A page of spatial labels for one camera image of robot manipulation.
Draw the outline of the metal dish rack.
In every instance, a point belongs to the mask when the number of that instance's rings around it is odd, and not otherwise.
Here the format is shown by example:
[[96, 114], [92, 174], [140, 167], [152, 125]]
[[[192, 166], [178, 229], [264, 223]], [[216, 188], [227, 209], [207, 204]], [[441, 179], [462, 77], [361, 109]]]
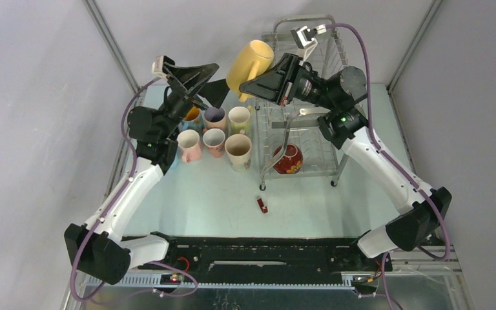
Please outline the metal dish rack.
[[[262, 36], [262, 40], [274, 50], [273, 66], [284, 53], [297, 55], [298, 47], [290, 33], [292, 29], [314, 28], [322, 24], [326, 24], [327, 32], [317, 35], [318, 45], [306, 62], [325, 79], [350, 66], [340, 36], [333, 28], [334, 23], [334, 17], [329, 14], [286, 17], [277, 21], [273, 30]], [[257, 99], [256, 110], [261, 191], [265, 190], [266, 181], [277, 178], [329, 176], [332, 186], [338, 184], [348, 157], [338, 156], [339, 149], [320, 132], [317, 119], [326, 114], [327, 109], [298, 99], [284, 107]], [[283, 157], [289, 143], [301, 149], [304, 157], [302, 168], [296, 174], [278, 174], [273, 166]]]

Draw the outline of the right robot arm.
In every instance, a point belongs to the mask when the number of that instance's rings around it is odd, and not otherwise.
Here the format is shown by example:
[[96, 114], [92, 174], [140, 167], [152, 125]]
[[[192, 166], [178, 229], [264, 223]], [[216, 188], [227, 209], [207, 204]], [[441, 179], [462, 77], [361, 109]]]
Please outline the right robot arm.
[[349, 253], [353, 267], [366, 270], [381, 254], [420, 248], [429, 234], [446, 228], [451, 193], [444, 187], [433, 188], [408, 171], [379, 139], [372, 117], [356, 108], [357, 103], [371, 99], [361, 69], [347, 66], [325, 79], [301, 57], [286, 53], [267, 71], [250, 72], [239, 89], [277, 105], [298, 99], [327, 109], [317, 119], [323, 137], [364, 168], [389, 196], [398, 216], [358, 238], [357, 247]]

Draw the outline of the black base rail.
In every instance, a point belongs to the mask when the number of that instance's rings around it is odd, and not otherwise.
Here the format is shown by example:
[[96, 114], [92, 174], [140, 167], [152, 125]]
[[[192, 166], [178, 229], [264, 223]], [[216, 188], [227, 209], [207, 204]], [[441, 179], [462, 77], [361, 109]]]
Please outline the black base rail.
[[375, 273], [382, 259], [365, 257], [355, 238], [153, 234], [169, 242], [164, 263], [206, 285], [340, 285], [348, 273]]

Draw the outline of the aluminium frame post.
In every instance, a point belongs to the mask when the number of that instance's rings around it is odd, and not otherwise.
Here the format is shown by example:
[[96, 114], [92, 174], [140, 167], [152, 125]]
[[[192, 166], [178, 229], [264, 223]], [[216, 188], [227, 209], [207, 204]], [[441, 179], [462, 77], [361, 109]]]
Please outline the aluminium frame post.
[[111, 27], [109, 26], [103, 11], [95, 0], [82, 0], [81, 1], [93, 20], [93, 23], [99, 32], [104, 44], [107, 46], [110, 55], [112, 56], [115, 64], [117, 65], [121, 75], [124, 77], [127, 85], [133, 93], [137, 92], [140, 88], [139, 83], [136, 81], [134, 74], [123, 54], [119, 43], [117, 42]]
[[431, 27], [432, 22], [438, 15], [444, 3], [445, 3], [444, 0], [432, 0], [431, 4], [426, 10], [424, 17], [422, 18], [422, 21], [419, 23], [413, 37], [411, 38], [406, 51], [403, 53], [399, 64], [394, 70], [389, 83], [387, 84], [386, 88], [389, 93], [392, 93], [394, 89], [397, 87], [398, 82], [400, 81], [403, 73], [405, 72], [405, 70], [409, 65], [409, 62], [415, 55], [417, 48], [421, 44], [422, 40], [424, 39], [424, 36]]

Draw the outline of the small red broken piece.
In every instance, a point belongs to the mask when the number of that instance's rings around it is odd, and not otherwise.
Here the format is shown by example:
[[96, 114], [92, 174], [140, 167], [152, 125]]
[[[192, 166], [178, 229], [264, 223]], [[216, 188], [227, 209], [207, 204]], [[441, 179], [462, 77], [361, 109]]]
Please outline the small red broken piece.
[[256, 202], [257, 202], [258, 207], [260, 208], [260, 210], [261, 210], [261, 212], [262, 212], [263, 214], [268, 213], [268, 211], [269, 211], [269, 210], [268, 210], [268, 207], [267, 207], [267, 205], [264, 203], [264, 201], [262, 200], [262, 198], [261, 198], [261, 197], [258, 197], [258, 198], [256, 199]]

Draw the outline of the aluminium frame post left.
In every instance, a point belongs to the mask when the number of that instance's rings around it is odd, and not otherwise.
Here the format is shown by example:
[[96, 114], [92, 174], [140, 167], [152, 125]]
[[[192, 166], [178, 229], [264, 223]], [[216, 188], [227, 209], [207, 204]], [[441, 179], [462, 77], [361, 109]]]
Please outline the aluminium frame post left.
[[136, 81], [134, 74], [123, 54], [119, 43], [117, 42], [111, 27], [109, 26], [103, 11], [95, 0], [82, 0], [81, 1], [93, 20], [93, 23], [99, 32], [104, 44], [107, 46], [110, 55], [112, 56], [115, 64], [117, 65], [121, 75], [124, 77], [127, 85], [133, 93], [137, 92], [140, 88], [139, 83]]

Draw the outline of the orange yellow cup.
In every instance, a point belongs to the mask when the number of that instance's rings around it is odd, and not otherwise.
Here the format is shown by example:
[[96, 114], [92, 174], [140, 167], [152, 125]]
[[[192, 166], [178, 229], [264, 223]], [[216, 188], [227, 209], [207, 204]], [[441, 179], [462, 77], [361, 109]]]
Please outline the orange yellow cup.
[[225, 78], [227, 86], [238, 96], [239, 102], [246, 102], [252, 97], [241, 92], [240, 85], [263, 74], [273, 61], [274, 51], [266, 42], [252, 40], [243, 47]]

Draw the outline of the pale pink cup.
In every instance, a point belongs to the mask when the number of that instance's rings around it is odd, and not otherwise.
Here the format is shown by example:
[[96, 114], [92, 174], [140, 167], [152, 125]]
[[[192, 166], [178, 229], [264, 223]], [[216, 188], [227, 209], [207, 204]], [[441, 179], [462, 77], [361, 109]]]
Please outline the pale pink cup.
[[203, 120], [207, 130], [221, 129], [226, 132], [228, 129], [226, 111], [223, 108], [209, 107], [203, 113]]

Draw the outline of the dark red mug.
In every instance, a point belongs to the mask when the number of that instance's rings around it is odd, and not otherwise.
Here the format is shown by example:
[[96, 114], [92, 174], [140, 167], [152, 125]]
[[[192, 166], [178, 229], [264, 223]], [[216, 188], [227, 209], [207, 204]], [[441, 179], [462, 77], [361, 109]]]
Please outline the dark red mug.
[[283, 157], [273, 166], [273, 169], [278, 174], [296, 174], [303, 165], [304, 157], [301, 149], [289, 143], [286, 147], [286, 152]]

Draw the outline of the blue patterned mug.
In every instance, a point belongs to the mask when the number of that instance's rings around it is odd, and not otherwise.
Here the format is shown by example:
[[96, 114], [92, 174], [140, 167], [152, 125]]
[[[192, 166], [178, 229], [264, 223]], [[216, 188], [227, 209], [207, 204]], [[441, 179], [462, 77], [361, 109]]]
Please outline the blue patterned mug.
[[182, 119], [181, 124], [179, 125], [180, 132], [188, 129], [195, 130], [199, 134], [203, 132], [204, 120], [202, 112], [196, 106], [193, 106], [190, 111], [188, 111], [187, 115]]

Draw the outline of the beige cup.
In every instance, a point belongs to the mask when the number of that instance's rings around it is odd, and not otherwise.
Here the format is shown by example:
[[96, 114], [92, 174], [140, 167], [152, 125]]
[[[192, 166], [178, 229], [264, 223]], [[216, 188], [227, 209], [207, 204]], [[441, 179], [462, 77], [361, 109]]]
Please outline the beige cup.
[[236, 172], [245, 172], [251, 166], [252, 141], [245, 134], [233, 134], [225, 141], [225, 151]]

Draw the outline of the aluminium frame post right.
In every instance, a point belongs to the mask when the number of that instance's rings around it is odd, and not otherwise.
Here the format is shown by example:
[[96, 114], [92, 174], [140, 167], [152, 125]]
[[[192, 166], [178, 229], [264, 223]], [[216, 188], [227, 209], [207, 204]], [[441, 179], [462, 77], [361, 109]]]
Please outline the aluminium frame post right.
[[421, 44], [422, 40], [424, 39], [424, 36], [431, 27], [432, 22], [438, 15], [444, 3], [445, 3], [444, 0], [432, 0], [431, 4], [426, 10], [424, 17], [422, 18], [422, 21], [419, 23], [413, 37], [411, 38], [406, 51], [403, 53], [399, 64], [394, 70], [389, 83], [387, 84], [386, 88], [389, 93], [392, 93], [394, 89], [397, 87], [398, 82], [400, 81], [403, 73], [405, 72], [405, 70], [409, 65], [409, 62], [415, 55], [417, 48]]

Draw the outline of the salmon pink cup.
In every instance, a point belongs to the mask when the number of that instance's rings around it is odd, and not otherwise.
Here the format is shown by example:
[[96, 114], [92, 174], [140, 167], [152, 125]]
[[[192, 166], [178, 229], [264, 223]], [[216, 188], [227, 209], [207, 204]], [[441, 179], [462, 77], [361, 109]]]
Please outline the salmon pink cup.
[[207, 129], [203, 134], [203, 144], [214, 158], [221, 158], [224, 153], [226, 135], [222, 129]]

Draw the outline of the pink mug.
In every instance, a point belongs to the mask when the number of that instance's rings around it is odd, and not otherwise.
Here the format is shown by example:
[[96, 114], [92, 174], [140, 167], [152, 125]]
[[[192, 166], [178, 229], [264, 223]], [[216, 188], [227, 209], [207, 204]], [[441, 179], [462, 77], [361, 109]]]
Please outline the pink mug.
[[202, 145], [200, 135], [192, 129], [187, 129], [179, 133], [178, 147], [181, 150], [181, 159], [184, 163], [191, 163], [202, 157]]

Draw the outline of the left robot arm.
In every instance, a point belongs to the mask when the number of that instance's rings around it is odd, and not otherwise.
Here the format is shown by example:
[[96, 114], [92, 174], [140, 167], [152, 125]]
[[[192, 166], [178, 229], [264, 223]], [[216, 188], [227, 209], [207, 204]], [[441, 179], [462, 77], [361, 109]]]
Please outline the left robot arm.
[[123, 235], [141, 202], [174, 162], [179, 126], [190, 109], [222, 105], [229, 87], [224, 79], [211, 79], [218, 69], [216, 63], [179, 67], [167, 56], [156, 58], [154, 79], [168, 84], [163, 103], [158, 108], [129, 103], [121, 120], [121, 133], [133, 155], [131, 168], [84, 224], [72, 223], [65, 230], [72, 284], [78, 271], [116, 284], [134, 267], [153, 261], [163, 269], [177, 264], [178, 251], [167, 239], [149, 234], [125, 241]]

